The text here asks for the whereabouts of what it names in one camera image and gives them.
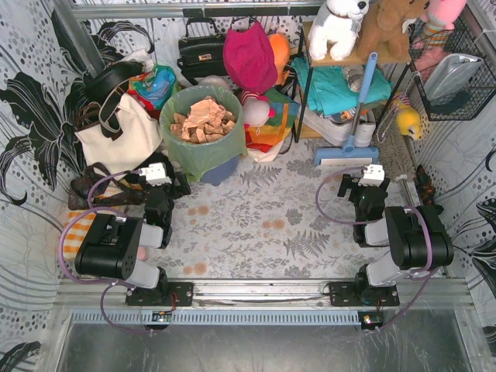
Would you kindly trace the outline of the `blue plastic trash bin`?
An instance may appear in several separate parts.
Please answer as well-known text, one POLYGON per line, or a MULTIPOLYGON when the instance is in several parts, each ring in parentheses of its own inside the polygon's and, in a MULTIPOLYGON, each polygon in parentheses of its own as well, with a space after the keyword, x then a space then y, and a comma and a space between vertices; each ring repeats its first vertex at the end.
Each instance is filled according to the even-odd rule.
POLYGON ((239 163, 239 155, 234 156, 232 159, 225 163, 206 171, 201 177, 201 182, 219 186, 223 181, 234 174, 239 163))

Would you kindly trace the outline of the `green plastic trash bag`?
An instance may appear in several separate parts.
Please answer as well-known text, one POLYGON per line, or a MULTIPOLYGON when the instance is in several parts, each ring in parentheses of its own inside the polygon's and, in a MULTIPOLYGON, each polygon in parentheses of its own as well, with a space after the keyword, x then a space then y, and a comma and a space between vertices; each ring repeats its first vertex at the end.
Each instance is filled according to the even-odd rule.
POLYGON ((234 157, 246 155, 243 108, 238 98, 228 89, 215 85, 197 85, 185 88, 164 104, 159 125, 169 159, 179 163, 190 181, 200 181, 205 172, 223 165, 234 157), (235 116, 233 129, 211 143, 187 143, 171 132, 174 115, 187 115, 191 106, 203 98, 213 98, 235 116))

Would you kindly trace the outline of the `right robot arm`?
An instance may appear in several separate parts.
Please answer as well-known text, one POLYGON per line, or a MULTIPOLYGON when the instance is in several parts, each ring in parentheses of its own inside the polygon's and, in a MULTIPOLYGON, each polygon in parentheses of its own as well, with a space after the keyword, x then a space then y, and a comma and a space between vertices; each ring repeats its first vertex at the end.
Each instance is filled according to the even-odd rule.
POLYGON ((364 179, 344 174, 338 196, 350 192, 355 208, 353 238, 362 247, 388 247, 373 263, 364 264, 352 281, 329 287, 331 304, 346 306, 400 305, 396 281, 423 279, 453 262, 454 247, 432 205, 386 206, 390 180, 366 185, 364 179))

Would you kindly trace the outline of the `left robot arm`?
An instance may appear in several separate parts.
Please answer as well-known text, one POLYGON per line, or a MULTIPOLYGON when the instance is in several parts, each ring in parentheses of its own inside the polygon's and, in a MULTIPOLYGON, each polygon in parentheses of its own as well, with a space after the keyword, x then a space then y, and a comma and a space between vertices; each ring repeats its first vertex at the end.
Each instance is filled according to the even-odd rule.
POLYGON ((77 273, 129 285, 128 306, 191 306, 191 282, 170 281, 165 269, 139 258, 140 248, 167 246, 174 200, 190 193, 186 176, 176 173, 173 181, 150 189, 144 217, 96 215, 74 260, 77 273))

